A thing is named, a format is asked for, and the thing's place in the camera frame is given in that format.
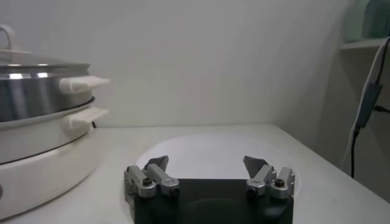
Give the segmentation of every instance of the stainless steel pot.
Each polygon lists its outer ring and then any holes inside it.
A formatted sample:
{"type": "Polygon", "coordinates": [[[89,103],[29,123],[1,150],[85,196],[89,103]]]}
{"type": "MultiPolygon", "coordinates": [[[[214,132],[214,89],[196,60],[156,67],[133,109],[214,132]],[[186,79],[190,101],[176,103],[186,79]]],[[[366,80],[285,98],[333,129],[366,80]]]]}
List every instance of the stainless steel pot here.
{"type": "Polygon", "coordinates": [[[91,90],[109,82],[89,76],[88,64],[41,57],[18,49],[5,25],[7,47],[0,49],[0,122],[70,110],[92,101],[91,90]]]}

